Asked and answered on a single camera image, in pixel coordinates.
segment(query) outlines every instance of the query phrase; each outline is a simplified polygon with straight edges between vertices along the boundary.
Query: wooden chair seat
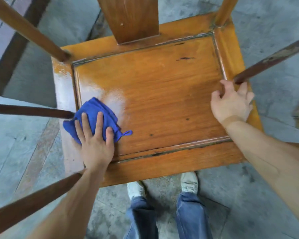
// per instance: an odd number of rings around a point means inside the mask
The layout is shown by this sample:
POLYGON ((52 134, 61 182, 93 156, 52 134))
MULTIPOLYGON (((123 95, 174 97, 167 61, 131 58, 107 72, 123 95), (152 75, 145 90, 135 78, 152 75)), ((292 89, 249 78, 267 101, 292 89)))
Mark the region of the wooden chair seat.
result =
MULTIPOLYGON (((215 33, 214 16, 162 24, 159 36, 130 44, 112 36, 64 47, 77 60, 72 66, 53 59, 59 109, 75 112, 96 97, 123 132, 133 131, 116 144, 103 186, 243 161, 210 109, 219 80, 244 69, 233 24, 215 33)), ((256 107, 249 122, 261 129, 256 107)), ((65 131, 62 142, 66 172, 83 169, 65 131)))

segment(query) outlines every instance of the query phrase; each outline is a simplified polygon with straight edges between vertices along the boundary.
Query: leg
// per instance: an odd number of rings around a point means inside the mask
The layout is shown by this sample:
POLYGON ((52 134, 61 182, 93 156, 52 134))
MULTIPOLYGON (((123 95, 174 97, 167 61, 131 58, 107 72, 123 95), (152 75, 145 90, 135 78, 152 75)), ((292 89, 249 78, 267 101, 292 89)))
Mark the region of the leg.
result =
POLYGON ((177 200, 176 224, 180 239, 212 239, 205 206, 197 197, 195 172, 183 173, 177 200))
POLYGON ((154 207, 147 202, 142 183, 128 183, 128 195, 131 199, 131 206, 126 211, 126 216, 130 219, 131 226, 124 238, 158 239, 154 207))

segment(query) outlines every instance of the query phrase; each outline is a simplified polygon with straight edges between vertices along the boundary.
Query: blue jeans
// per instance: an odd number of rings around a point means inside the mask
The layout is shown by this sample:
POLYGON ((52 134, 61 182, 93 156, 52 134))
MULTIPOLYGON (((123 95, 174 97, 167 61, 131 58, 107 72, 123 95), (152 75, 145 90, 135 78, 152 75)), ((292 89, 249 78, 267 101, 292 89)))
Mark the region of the blue jeans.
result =
MULTIPOLYGON (((142 197, 135 197, 126 211, 131 226, 124 239, 158 239, 154 207, 142 197)), ((176 224, 180 239, 212 239, 205 206, 196 194, 180 193, 176 224)))

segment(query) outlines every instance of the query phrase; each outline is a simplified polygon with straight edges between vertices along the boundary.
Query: wooden chair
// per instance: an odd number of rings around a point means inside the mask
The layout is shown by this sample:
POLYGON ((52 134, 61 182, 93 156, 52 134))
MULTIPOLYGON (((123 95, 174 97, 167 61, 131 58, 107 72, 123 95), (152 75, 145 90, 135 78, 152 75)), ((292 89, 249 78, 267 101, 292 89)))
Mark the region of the wooden chair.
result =
MULTIPOLYGON (((91 97, 116 112, 122 131, 133 130, 116 144, 102 186, 239 163, 243 155, 211 113, 211 92, 221 79, 240 84, 299 53, 296 41, 245 69, 230 18, 238 0, 161 25, 157 0, 98 1, 114 36, 59 48, 0 0, 0 19, 52 56, 59 109, 0 105, 0 114, 60 118, 65 169, 72 174, 0 208, 0 233, 81 177, 84 164, 62 122, 91 97)), ((262 130, 253 105, 248 123, 262 130)))

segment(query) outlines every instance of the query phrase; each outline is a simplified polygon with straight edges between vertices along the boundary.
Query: forearm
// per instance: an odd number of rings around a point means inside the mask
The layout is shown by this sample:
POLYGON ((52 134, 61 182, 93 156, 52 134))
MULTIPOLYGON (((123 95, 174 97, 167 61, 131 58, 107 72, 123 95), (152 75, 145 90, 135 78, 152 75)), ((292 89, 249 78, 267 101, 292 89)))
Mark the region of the forearm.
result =
POLYGON ((28 238, 84 238, 106 166, 86 170, 52 213, 28 238))
POLYGON ((241 121, 231 123, 226 130, 246 159, 299 219, 299 148, 241 121))

